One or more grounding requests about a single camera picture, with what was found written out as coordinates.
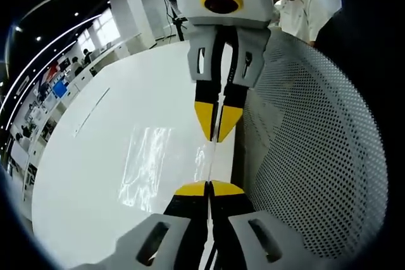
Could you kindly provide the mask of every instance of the white table surface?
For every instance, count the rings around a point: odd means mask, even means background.
[[[188,50],[179,42],[105,67],[59,121],[38,167],[32,222],[61,266],[112,254],[119,237],[162,213],[183,184],[230,181],[235,131],[216,146],[205,139]],[[223,81],[231,55],[226,48]]]

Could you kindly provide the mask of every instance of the laboratory room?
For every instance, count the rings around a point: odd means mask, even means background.
[[[372,3],[3,0],[4,269],[385,267]]]

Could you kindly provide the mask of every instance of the office chair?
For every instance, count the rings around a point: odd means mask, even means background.
[[[344,267],[383,226],[378,128],[344,74],[304,42],[273,29],[265,61],[244,111],[247,194],[306,250]]]

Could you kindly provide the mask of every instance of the white pillar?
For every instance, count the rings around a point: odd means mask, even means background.
[[[94,30],[94,26],[91,26],[89,28],[89,35],[90,35],[91,40],[93,41],[94,47],[96,49],[101,49],[101,47],[103,47],[103,46],[101,45],[99,37],[96,34],[96,30]]]
[[[141,34],[145,47],[155,45],[156,41],[142,0],[110,0],[110,2],[114,21],[123,40]]]

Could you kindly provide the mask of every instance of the ceiling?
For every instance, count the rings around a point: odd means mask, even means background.
[[[0,82],[4,81],[4,85],[0,87],[0,95],[4,96],[7,93],[27,63],[48,43],[69,28],[102,13],[109,7],[108,0],[48,0],[39,9],[24,17],[27,12],[44,1],[47,0],[3,0],[3,7],[6,10],[2,11],[0,21],[0,54],[4,54],[3,49],[8,37],[10,44],[9,56],[7,57],[8,79],[4,77],[6,76],[4,65],[0,66]],[[17,25],[23,32],[10,30]],[[56,54],[54,49],[62,50],[77,38],[75,34],[81,33],[90,25],[91,23],[76,29],[53,44],[35,60],[26,74],[32,78],[35,75],[33,69],[41,69]],[[35,38],[39,36],[41,40],[36,41]],[[9,117],[15,107],[13,103],[14,101],[9,99],[4,107],[4,112],[0,115],[1,125],[4,124],[3,120]]]

